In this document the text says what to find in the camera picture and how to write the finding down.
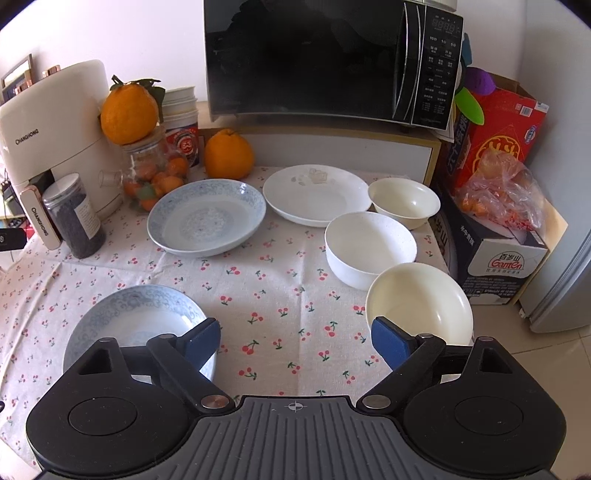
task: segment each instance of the orange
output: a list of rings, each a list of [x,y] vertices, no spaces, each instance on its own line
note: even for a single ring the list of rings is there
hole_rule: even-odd
[[[172,192],[174,189],[178,189],[184,185],[183,179],[178,177],[166,177],[160,180],[159,187],[162,188],[166,193]]]
[[[157,202],[158,202],[158,199],[150,199],[150,200],[141,200],[139,202],[139,204],[142,206],[142,208],[146,212],[149,212],[151,209],[154,208],[154,205],[156,205]]]
[[[160,183],[160,180],[165,179],[166,177],[168,177],[168,175],[166,175],[163,171],[159,171],[156,175],[154,175],[150,183],[152,185],[157,185]]]
[[[156,194],[157,198],[162,198],[165,191],[160,185],[154,185],[154,193]]]
[[[141,185],[135,181],[124,180],[123,182],[123,191],[128,197],[135,198],[135,194],[140,188]]]
[[[135,166],[135,174],[141,180],[150,181],[158,173],[158,167],[152,161],[143,161]]]
[[[183,157],[171,158],[166,165],[166,173],[186,177],[189,173],[189,161]]]
[[[249,143],[234,130],[225,128],[216,133],[205,145],[204,164],[212,179],[240,180],[255,164],[255,155]]]
[[[158,104],[137,83],[128,83],[111,91],[100,111],[100,127],[114,144],[141,140],[158,122]]]

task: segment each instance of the jar of oranges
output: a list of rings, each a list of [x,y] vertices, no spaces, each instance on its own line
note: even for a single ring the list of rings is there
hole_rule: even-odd
[[[142,140],[122,146],[129,157],[129,167],[121,175],[123,190],[147,212],[164,195],[184,185],[189,173],[187,157],[166,141],[164,133],[157,126]]]

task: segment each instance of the blue patterned plate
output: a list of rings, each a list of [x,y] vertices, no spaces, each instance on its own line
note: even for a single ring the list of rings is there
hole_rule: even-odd
[[[148,217],[148,235],[172,254],[210,257],[247,240],[266,211],[261,192],[246,183],[196,181],[158,201]]]
[[[173,288],[141,285],[116,291],[94,305],[76,325],[66,346],[62,371],[99,338],[114,337],[119,346],[141,346],[161,333],[181,336],[205,318],[193,300]],[[214,353],[201,369],[210,380],[215,363]],[[149,377],[134,378],[150,381]]]

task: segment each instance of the tablecloth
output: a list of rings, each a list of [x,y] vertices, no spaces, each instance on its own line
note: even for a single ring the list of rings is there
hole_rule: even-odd
[[[278,168],[245,180],[261,189]],[[368,183],[383,174],[357,172]],[[200,171],[197,178],[204,178]],[[324,229],[296,225],[268,208],[258,231],[211,258],[186,259],[149,239],[147,215],[121,207],[103,222],[96,255],[48,251],[34,236],[0,278],[0,438],[36,465],[25,436],[35,403],[61,375],[64,350],[79,319],[116,290],[176,288],[222,325],[215,383],[241,395],[350,395],[355,402],[390,369],[369,341],[366,292],[341,283],[324,254]],[[447,272],[428,224],[413,231],[417,261]]]

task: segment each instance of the microwave control panel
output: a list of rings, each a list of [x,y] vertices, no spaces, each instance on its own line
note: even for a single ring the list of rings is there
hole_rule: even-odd
[[[445,130],[455,96],[464,20],[426,8],[420,74],[412,124]]]

